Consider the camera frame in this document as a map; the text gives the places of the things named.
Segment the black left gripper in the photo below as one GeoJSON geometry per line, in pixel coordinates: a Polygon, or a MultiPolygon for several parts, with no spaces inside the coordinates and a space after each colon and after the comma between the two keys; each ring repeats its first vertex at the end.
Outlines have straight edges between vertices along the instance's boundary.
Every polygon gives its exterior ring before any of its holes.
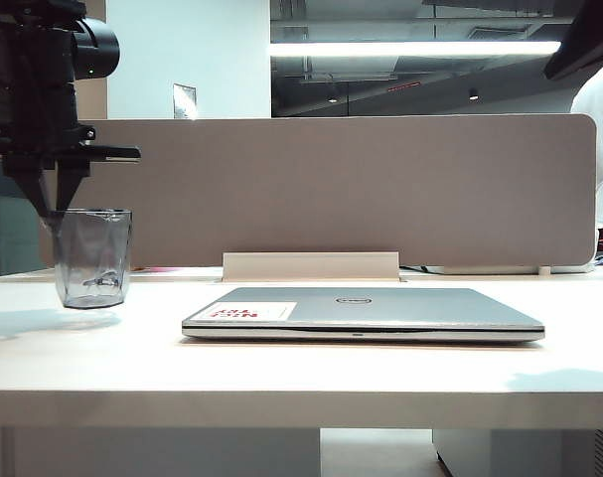
{"type": "Polygon", "coordinates": [[[81,181],[90,175],[91,162],[137,163],[141,151],[136,146],[97,145],[97,130],[81,124],[72,131],[71,140],[59,138],[48,143],[36,136],[32,143],[20,143],[10,122],[0,122],[0,162],[17,159],[20,167],[35,165],[36,169],[4,168],[32,204],[39,217],[49,215],[49,198],[42,169],[57,168],[57,209],[67,209],[81,181]]]}

